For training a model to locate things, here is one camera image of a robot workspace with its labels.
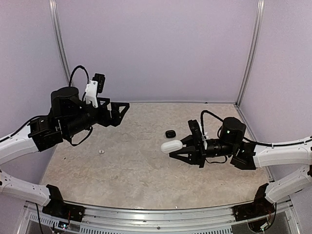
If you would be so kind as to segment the white earbud charging case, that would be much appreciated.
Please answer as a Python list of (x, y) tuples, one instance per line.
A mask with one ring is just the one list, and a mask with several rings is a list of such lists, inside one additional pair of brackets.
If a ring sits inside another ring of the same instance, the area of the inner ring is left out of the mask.
[(175, 151), (178, 151), (180, 149), (183, 148), (183, 143), (180, 140), (171, 140), (168, 142), (164, 142), (161, 147), (160, 150), (164, 153), (164, 154), (169, 154)]

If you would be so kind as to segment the black earbud charging case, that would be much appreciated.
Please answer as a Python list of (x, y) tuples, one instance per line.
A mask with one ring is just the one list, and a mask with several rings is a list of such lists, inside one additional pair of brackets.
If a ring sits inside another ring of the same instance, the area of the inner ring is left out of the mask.
[(176, 137), (176, 132), (174, 130), (167, 130), (165, 132), (166, 138), (175, 138)]

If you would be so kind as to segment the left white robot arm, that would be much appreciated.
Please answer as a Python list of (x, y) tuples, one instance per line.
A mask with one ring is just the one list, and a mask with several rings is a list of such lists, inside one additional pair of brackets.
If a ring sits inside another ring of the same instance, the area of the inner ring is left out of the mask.
[[(0, 140), (0, 162), (5, 164), (20, 156), (43, 152), (68, 141), (73, 147), (74, 135), (93, 131), (93, 125), (103, 127), (121, 124), (130, 108), (129, 103), (111, 102), (108, 98), (98, 98), (96, 88), (87, 88), (86, 100), (79, 98), (76, 87), (63, 87), (51, 93), (49, 114), (36, 116), (26, 121), (15, 132)], [(59, 188), (52, 185), (37, 185), (2, 172), (0, 192), (48, 206), (55, 215), (62, 217), (68, 213), (68, 205), (63, 201)]]

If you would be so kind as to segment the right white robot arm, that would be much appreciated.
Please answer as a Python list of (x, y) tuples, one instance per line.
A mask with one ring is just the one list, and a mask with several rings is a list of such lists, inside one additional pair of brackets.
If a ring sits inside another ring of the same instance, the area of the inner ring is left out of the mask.
[(161, 145), (169, 157), (203, 168), (208, 158), (230, 158), (230, 163), (241, 170), (300, 164), (301, 168), (284, 178), (258, 188), (254, 202), (249, 206), (253, 216), (260, 216), (280, 199), (297, 193), (312, 184), (312, 138), (284, 143), (260, 143), (244, 138), (246, 125), (235, 117), (223, 119), (217, 139), (209, 139), (203, 121), (189, 120), (191, 134), (182, 140)]

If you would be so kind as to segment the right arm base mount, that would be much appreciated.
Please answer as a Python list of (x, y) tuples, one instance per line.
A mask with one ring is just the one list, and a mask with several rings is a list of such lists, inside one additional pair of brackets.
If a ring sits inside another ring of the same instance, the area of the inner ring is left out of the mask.
[(233, 214), (236, 221), (252, 219), (275, 212), (275, 204), (270, 203), (265, 198), (265, 190), (268, 185), (266, 183), (258, 188), (252, 202), (233, 206)]

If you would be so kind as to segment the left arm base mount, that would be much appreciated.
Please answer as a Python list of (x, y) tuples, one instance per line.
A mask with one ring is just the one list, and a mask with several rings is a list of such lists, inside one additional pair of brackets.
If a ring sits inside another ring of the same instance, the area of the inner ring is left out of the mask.
[(85, 207), (64, 202), (58, 187), (49, 184), (46, 187), (50, 193), (50, 201), (42, 208), (44, 214), (66, 219), (68, 221), (82, 222)]

